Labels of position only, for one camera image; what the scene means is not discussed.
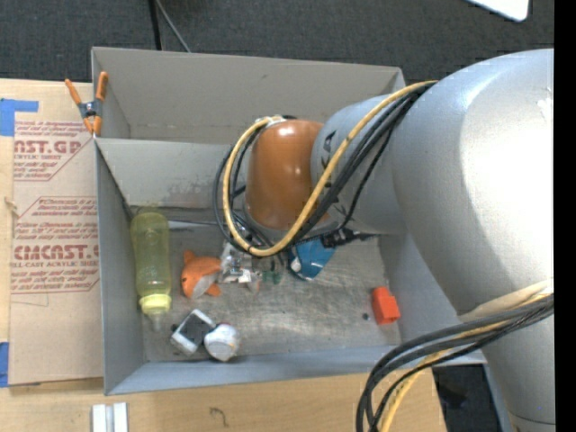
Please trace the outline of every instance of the black cable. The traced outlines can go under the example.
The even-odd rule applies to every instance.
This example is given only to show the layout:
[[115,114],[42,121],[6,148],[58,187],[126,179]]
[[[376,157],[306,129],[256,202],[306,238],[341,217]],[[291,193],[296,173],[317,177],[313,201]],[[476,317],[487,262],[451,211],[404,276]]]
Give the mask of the black cable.
[[160,37],[160,26],[158,24],[155,0],[148,0],[148,9],[150,10],[150,20],[152,21],[152,30],[154,31],[154,44],[156,45],[156,50],[161,51],[163,49],[162,38]]
[[388,134],[386,135],[386,138],[384,139],[384,143],[380,146],[380,148],[376,152],[376,155],[374,156],[372,162],[370,162],[370,166],[366,169],[366,172],[364,173],[364,177],[362,178],[362,181],[360,181],[360,184],[358,185],[358,188],[356,189],[356,192],[354,194],[352,202],[350,203],[350,208],[348,208],[348,213],[346,214],[346,217],[344,218],[344,220],[342,220],[342,222],[340,222],[340,225],[337,227],[337,230],[343,229],[352,219],[352,216],[354,214],[354,210],[356,209],[356,205],[358,204],[358,200],[360,199],[360,194],[364,190],[364,187],[365,187],[366,183],[368,182],[370,175],[372,174],[372,172],[376,168],[376,164],[380,161],[380,157],[382,156],[382,154],[384,153],[384,151],[388,147],[388,143],[390,142],[394,128],[398,125],[400,120],[406,115],[406,113],[408,112],[410,107],[414,104],[414,102],[416,102],[417,99],[418,99],[417,97],[407,99],[407,102],[409,102],[408,109],[402,110],[400,112],[400,116],[391,124],[391,127],[388,130]]
[[[390,396],[392,395],[392,392],[394,391],[394,389],[403,380],[405,380],[408,377],[410,377],[411,375],[417,373],[421,369],[424,369],[424,368],[427,368],[427,367],[430,367],[433,365],[438,365],[438,364],[444,363],[446,361],[452,360],[454,358],[457,358],[459,356],[469,354],[475,350],[480,349],[481,347],[486,346],[490,342],[493,342],[496,339],[507,335],[508,333],[510,333],[512,331],[515,331],[515,330],[521,329],[521,328],[525,328],[529,325],[537,323],[538,321],[543,320],[543,319],[547,318],[548,316],[550,316],[553,312],[554,312],[554,296],[551,295],[551,296],[543,298],[542,300],[535,302],[533,304],[528,304],[522,308],[519,308],[516,310],[509,310],[506,312],[500,312],[499,314],[497,314],[495,316],[484,318],[484,319],[479,319],[479,320],[476,320],[474,322],[470,322],[469,324],[464,324],[468,328],[467,330],[470,330],[470,329],[474,329],[474,328],[470,328],[470,327],[473,327],[473,326],[478,327],[478,325],[480,325],[480,323],[481,323],[481,325],[478,328],[489,326],[490,324],[485,323],[486,321],[492,321],[492,324],[493,324],[494,320],[502,319],[502,317],[508,318],[508,320],[509,320],[508,323],[505,323],[504,325],[502,325],[498,328],[495,328],[494,330],[489,330],[489,331],[483,332],[479,335],[470,335],[469,337],[465,337],[465,338],[462,337],[462,338],[451,339],[448,341],[443,341],[441,343],[437,343],[437,344],[431,345],[429,347],[425,347],[425,348],[419,350],[418,352],[414,352],[412,354],[405,355],[404,357],[397,358],[396,360],[393,360],[393,362],[392,362],[392,359],[398,353],[401,353],[403,351],[402,350],[391,351],[386,357],[382,358],[382,360],[372,370],[372,372],[369,376],[369,379],[366,383],[366,388],[364,388],[364,392],[360,398],[360,401],[358,404],[358,409],[356,410],[356,430],[362,431],[364,429],[364,415],[365,414],[367,416],[368,423],[371,425],[370,430],[374,430],[375,425],[378,423],[378,421],[380,420],[380,417],[383,414],[383,409],[385,407],[385,404],[388,401],[388,399],[390,398]],[[461,328],[462,326],[463,325],[457,325],[456,327],[447,328],[447,331],[441,330],[440,332],[435,332],[435,334],[441,333],[443,336],[451,336],[451,335],[449,335],[449,333],[453,333],[453,329]],[[416,340],[422,341],[423,339],[429,339],[432,336],[433,336],[433,334],[424,335],[424,337],[419,337],[413,341],[410,341],[409,343],[407,343],[407,345],[414,347],[415,346],[414,341],[416,341]],[[396,382],[388,390],[386,396],[384,396],[384,398],[382,399],[378,410],[376,411],[376,413],[374,415],[372,414],[372,407],[371,407],[372,391],[374,390],[374,387],[378,384],[378,382],[381,379],[383,379],[383,377],[385,375],[391,373],[392,371],[394,371],[395,369],[398,369],[400,366],[405,365],[406,363],[409,363],[413,360],[420,358],[420,356],[417,356],[417,354],[430,355],[430,354],[439,352],[441,350],[447,350],[449,348],[462,346],[463,344],[469,344],[470,341],[474,341],[476,338],[478,339],[478,341],[471,344],[466,349],[456,351],[450,355],[445,355],[444,357],[441,357],[441,358],[437,359],[436,361],[429,362],[427,364],[423,364],[422,366],[418,367],[417,369],[414,369],[411,372],[407,373],[405,376],[403,376],[398,382]],[[388,365],[383,365],[382,364],[383,360],[387,360],[389,362]]]
[[[417,337],[417,338],[412,339],[411,341],[409,341],[409,342],[407,342],[401,346],[396,347],[391,352],[389,352],[387,355],[385,355],[376,364],[376,366],[373,368],[370,375],[368,376],[368,380],[366,381],[366,386],[364,387],[363,394],[361,395],[360,401],[358,403],[358,408],[356,411],[356,424],[362,424],[361,417],[364,415],[364,411],[366,412],[366,416],[368,417],[369,421],[372,420],[372,390],[374,389],[375,385],[377,385],[377,383],[383,378],[383,376],[381,377],[381,375],[382,374],[386,375],[389,372],[389,371],[387,371],[387,368],[392,367],[392,369],[390,370],[390,372],[391,372],[394,369],[397,369],[400,366],[405,365],[405,364],[419,358],[419,356],[415,355],[416,354],[415,352],[412,352],[411,354],[408,354],[408,355],[401,356],[402,354],[412,350],[415,347],[420,347],[420,346],[426,344],[427,342],[439,340],[440,338],[450,338],[450,337],[456,336],[458,334],[463,334],[463,333],[468,332],[468,331],[481,329],[484,327],[489,327],[491,325],[494,325],[497,323],[503,323],[506,321],[508,322],[508,324],[511,321],[519,321],[520,319],[524,318],[530,312],[538,312],[544,306],[551,306],[553,304],[554,304],[554,297],[553,296],[547,296],[546,298],[543,298],[542,300],[540,300],[538,302],[534,302],[534,303],[525,305],[522,308],[518,308],[518,309],[514,309],[514,310],[506,310],[503,312],[499,312],[498,314],[495,314],[493,316],[485,317],[482,319],[477,319],[475,321],[456,325],[456,326],[453,326],[450,328],[444,328],[444,329],[441,329],[439,331],[435,331],[434,333],[430,333],[427,335],[423,335],[421,337]],[[505,326],[500,326],[497,328],[497,330],[500,331],[503,328],[505,328]],[[481,338],[481,337],[484,337],[486,334],[487,333],[484,332],[484,333],[477,335],[477,337]],[[453,343],[454,346],[457,347],[460,345],[459,341],[460,341],[460,339],[449,339],[447,342]]]
[[365,156],[372,150],[378,141],[391,126],[389,120],[394,120],[396,117],[393,115],[399,108],[401,108],[407,99],[401,98],[401,100],[391,104],[388,108],[384,109],[384,112],[380,117],[378,117],[377,122],[367,131],[360,142],[355,147],[352,155],[338,173],[336,181],[332,183],[328,189],[328,192],[324,195],[322,200],[318,203],[318,206],[314,210],[314,213],[308,218],[308,220],[302,225],[300,231],[294,237],[293,242],[299,242],[303,239],[315,226],[318,224],[322,216],[326,214],[329,207],[338,199],[340,192],[352,176],[352,174],[358,169]]
[[[322,198],[322,200],[319,202],[314,213],[302,225],[300,231],[296,234],[296,236],[294,236],[292,241],[285,247],[284,251],[288,248],[293,247],[293,245],[302,242],[302,239],[316,226],[316,224],[318,224],[320,219],[328,211],[329,207],[338,199],[339,193],[342,191],[342,189],[344,188],[344,186],[346,185],[346,183],[348,182],[348,180],[350,179],[352,174],[358,169],[358,167],[361,165],[361,163],[365,160],[368,153],[375,147],[377,142],[379,142],[379,140],[385,135],[386,132],[392,130],[393,126],[395,126],[399,122],[399,120],[405,115],[405,113],[407,113],[407,111],[414,104],[414,102],[422,94],[424,94],[424,92],[426,92],[428,90],[428,88],[429,88],[429,85],[424,85],[421,88],[419,88],[418,90],[403,96],[399,100],[390,104],[388,107],[384,108],[383,112],[380,112],[380,116],[378,116],[378,118],[376,119],[374,124],[369,129],[367,129],[366,133],[360,139],[359,143],[354,148],[350,157],[347,159],[347,162],[344,165],[343,169],[339,172],[335,183],[329,187],[328,192]],[[241,167],[242,159],[243,159],[246,151],[249,149],[249,147],[252,145],[252,143],[256,139],[259,132],[262,131],[264,128],[265,127],[257,130],[254,134],[252,134],[250,136],[250,138],[247,139],[247,142],[243,145],[243,148],[241,149],[241,151],[239,153],[238,162],[236,163],[236,165],[237,165],[236,171],[235,171],[234,177],[233,177],[233,182],[230,185],[230,189],[229,189],[229,196],[231,197],[230,198],[230,206],[232,206],[231,204],[233,203],[233,198],[234,198],[234,196],[236,196],[235,194],[237,193],[236,183],[238,180],[238,175],[239,175],[239,170]],[[377,158],[375,160],[373,160],[372,164],[369,167],[369,173],[372,171],[372,169],[374,169],[374,167],[377,163],[377,159],[383,153],[384,149],[386,148],[386,146],[388,144],[388,141],[389,141],[389,139],[387,139],[384,142],[384,144],[381,148],[381,151],[379,151],[377,153]],[[222,173],[223,168],[226,164],[226,161],[228,160],[229,157],[230,157],[230,153],[227,155],[226,160],[223,162],[223,165],[220,166],[219,172],[217,174],[217,180],[218,181],[220,181],[221,173]],[[356,191],[355,201],[354,201],[355,207],[356,207],[356,203],[357,203],[357,199],[359,197],[359,194],[362,191],[362,188],[364,187],[365,181],[367,180],[368,177],[369,177],[369,174],[364,175],[364,178],[363,178],[364,182],[361,183],[359,190]],[[225,233],[225,229],[223,228],[223,224],[220,222],[220,217],[218,216],[216,208],[214,208],[214,210],[215,210],[215,214],[217,215],[217,220],[219,220],[219,222],[218,222],[219,226],[221,226],[220,230],[223,233]],[[225,233],[225,238],[228,239],[229,237],[230,236],[227,233]]]
[[488,344],[506,336],[507,334],[509,334],[513,331],[516,331],[518,329],[523,329],[523,328],[526,328],[530,325],[533,325],[533,324],[537,323],[538,321],[541,321],[541,320],[549,317],[550,315],[552,315],[552,313],[554,313],[554,301],[553,301],[553,304],[548,304],[540,310],[529,312],[525,317],[522,317],[522,318],[518,319],[517,321],[514,321],[513,323],[507,325],[505,328],[502,328],[500,331],[498,331],[497,334],[495,334],[495,335],[490,335],[488,337],[484,337],[479,342],[471,345],[470,347],[459,350],[459,351],[454,352],[454,353],[449,354],[449,355],[445,355],[441,358],[438,358],[437,360],[422,364],[422,365],[412,369],[408,373],[404,374],[397,382],[395,382],[391,386],[391,388],[386,392],[386,394],[382,398],[380,405],[378,407],[378,410],[374,414],[374,420],[370,426],[369,431],[370,432],[378,432],[376,429],[376,426],[377,426],[378,421],[382,417],[386,403],[388,402],[388,400],[392,396],[396,387],[398,387],[401,383],[403,383],[406,379],[408,379],[412,375],[414,375],[417,372],[424,370],[426,368],[429,368],[429,367],[432,367],[435,365],[439,365],[439,364],[448,362],[450,360],[454,360],[455,358],[458,358],[460,356],[465,356],[467,354],[470,354],[471,352],[479,350],[482,347],[487,346]]
[[[377,121],[363,136],[363,138],[355,147],[354,152],[346,162],[343,169],[338,173],[335,183],[330,186],[328,193],[322,198],[314,213],[309,217],[307,222],[302,226],[300,232],[295,236],[295,242],[301,240],[306,234],[308,234],[308,232],[314,228],[322,216],[326,214],[329,207],[338,199],[340,192],[347,184],[352,174],[358,169],[360,164],[364,161],[368,153],[374,148],[380,138],[382,138],[388,131],[391,131],[392,128],[400,122],[410,107],[429,88],[430,85],[424,85],[418,90],[407,94],[406,96],[400,98],[398,101],[390,104],[387,108],[384,109],[383,112],[381,112],[381,115],[378,117]],[[342,227],[343,224],[340,224],[340,226],[335,228],[334,231],[337,231]]]

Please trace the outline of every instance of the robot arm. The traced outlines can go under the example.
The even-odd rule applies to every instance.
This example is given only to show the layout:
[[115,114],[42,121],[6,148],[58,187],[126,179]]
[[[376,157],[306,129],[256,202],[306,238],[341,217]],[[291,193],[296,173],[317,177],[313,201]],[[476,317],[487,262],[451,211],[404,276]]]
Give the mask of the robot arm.
[[[339,144],[383,99],[348,106],[317,131],[314,184]],[[330,182],[400,100],[370,119]],[[409,239],[411,259],[426,265],[458,314],[552,284],[553,100],[553,50],[491,59],[445,78],[402,113],[382,151],[367,153],[328,209],[330,218]],[[483,353],[516,431],[555,430],[554,317]]]

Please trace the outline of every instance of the blue tape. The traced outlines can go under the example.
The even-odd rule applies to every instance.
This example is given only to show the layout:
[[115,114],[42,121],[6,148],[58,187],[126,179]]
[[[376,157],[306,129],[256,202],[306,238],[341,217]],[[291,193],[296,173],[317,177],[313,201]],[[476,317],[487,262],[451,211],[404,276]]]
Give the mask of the blue tape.
[[38,101],[0,99],[0,136],[13,136],[17,112],[37,112]]
[[8,343],[0,342],[0,388],[8,387]]

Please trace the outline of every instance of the cardboard sheet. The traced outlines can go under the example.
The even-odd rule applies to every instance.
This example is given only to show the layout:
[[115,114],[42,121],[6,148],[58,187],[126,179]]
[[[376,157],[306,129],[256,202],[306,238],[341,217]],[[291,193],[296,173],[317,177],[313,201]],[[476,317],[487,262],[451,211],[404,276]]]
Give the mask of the cardboard sheet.
[[[76,89],[84,101],[94,98],[91,84]],[[2,80],[0,96],[38,102],[36,113],[15,115],[10,139],[13,204],[4,210],[15,217],[7,230],[13,234],[8,382],[100,376],[92,136],[64,82]],[[6,287],[5,274],[1,280]]]

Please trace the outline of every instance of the cardboard box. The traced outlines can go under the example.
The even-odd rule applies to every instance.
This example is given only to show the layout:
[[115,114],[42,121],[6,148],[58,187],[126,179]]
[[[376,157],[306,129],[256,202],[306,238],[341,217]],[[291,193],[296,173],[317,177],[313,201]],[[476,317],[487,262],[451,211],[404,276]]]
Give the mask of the cardboard box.
[[[95,141],[106,393],[365,373],[399,344],[395,325],[371,317],[370,290],[385,284],[377,241],[341,248],[314,283],[284,278],[257,297],[232,284],[220,298],[191,302],[175,279],[158,335],[137,306],[129,233],[142,206],[171,221],[213,222],[217,167],[256,118],[324,122],[404,86],[398,68],[127,49],[94,49],[93,67],[94,78],[110,77]],[[223,246],[213,225],[173,229],[170,240],[173,278],[184,249],[219,256]],[[170,326],[194,308],[238,328],[239,357],[185,361],[167,348]]]
[[[76,87],[92,99],[91,85]],[[91,136],[63,81],[3,79],[0,97],[0,340],[9,310],[8,382],[101,376],[98,263],[83,257],[91,264],[80,265],[77,257],[98,241]]]

